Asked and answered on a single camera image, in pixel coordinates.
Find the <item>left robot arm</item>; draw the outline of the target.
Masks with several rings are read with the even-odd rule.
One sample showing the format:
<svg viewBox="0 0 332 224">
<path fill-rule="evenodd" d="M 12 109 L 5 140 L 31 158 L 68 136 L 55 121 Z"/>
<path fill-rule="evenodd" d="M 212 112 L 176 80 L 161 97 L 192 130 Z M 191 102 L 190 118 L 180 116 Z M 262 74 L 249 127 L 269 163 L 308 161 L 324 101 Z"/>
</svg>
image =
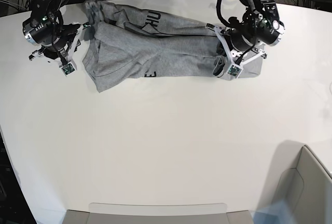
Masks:
<svg viewBox="0 0 332 224">
<path fill-rule="evenodd" d="M 240 0 L 240 2 L 246 7 L 242 22 L 236 17 L 224 19 L 221 10 L 222 0 L 217 0 L 216 3 L 216 13 L 220 22 L 225 27 L 238 31 L 250 42 L 249 47 L 236 60 L 237 65 L 249 51 L 253 50 L 258 41 L 263 41 L 267 45 L 277 42 L 281 35 L 279 29 L 283 26 L 274 0 Z"/>
</svg>

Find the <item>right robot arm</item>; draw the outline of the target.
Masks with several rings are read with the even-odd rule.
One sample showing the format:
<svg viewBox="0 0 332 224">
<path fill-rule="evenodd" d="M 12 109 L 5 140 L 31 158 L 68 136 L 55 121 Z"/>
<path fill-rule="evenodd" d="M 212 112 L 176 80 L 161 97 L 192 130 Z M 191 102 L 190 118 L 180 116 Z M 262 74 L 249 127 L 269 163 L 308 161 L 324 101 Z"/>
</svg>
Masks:
<svg viewBox="0 0 332 224">
<path fill-rule="evenodd" d="M 62 65 L 69 62 L 70 52 L 75 50 L 75 37 L 82 30 L 79 23 L 65 24 L 61 7 L 70 0 L 33 0 L 31 15 L 22 23 L 25 39 L 39 49 L 29 55 L 29 60 L 45 56 L 60 59 Z"/>
</svg>

